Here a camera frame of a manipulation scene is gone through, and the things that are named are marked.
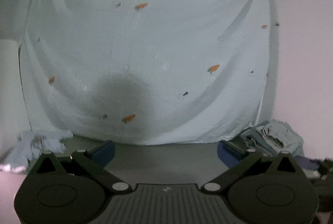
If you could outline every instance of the white bedsheet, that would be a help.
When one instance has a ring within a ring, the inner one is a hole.
[[[0,22],[22,44],[32,130],[216,142],[252,121],[265,89],[269,0],[0,0]]]

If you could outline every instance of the crumpled cloth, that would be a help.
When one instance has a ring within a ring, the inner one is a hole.
[[[69,130],[30,131],[18,137],[18,143],[0,164],[0,170],[22,173],[27,170],[29,162],[38,159],[44,151],[63,153],[63,139],[72,138]]]
[[[293,156],[304,156],[302,137],[285,122],[265,121],[246,130],[240,137],[249,149],[269,156],[276,156],[280,151],[289,151]]]

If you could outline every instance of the round disc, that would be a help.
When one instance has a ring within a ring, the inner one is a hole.
[[[214,192],[214,191],[218,191],[221,188],[221,186],[219,184],[216,184],[216,183],[208,183],[208,184],[204,185],[204,188],[207,191]]]
[[[300,224],[310,221],[318,197],[300,175],[256,175],[236,182],[228,192],[240,218],[257,224]]]
[[[129,188],[129,184],[124,182],[118,182],[112,185],[112,188],[117,191],[125,191]]]
[[[105,202],[96,182],[70,175],[28,175],[14,208],[26,224],[81,224],[96,217]]]

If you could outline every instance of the gray floor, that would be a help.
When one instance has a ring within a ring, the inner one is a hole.
[[[100,142],[81,137],[65,141],[70,155],[78,149],[90,150]],[[116,156],[105,169],[135,186],[137,183],[201,186],[227,170],[217,157],[217,143],[133,146],[116,144]]]

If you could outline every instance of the wall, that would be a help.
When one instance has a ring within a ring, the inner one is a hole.
[[[304,138],[309,157],[333,157],[333,0],[275,0],[279,62],[273,118]]]

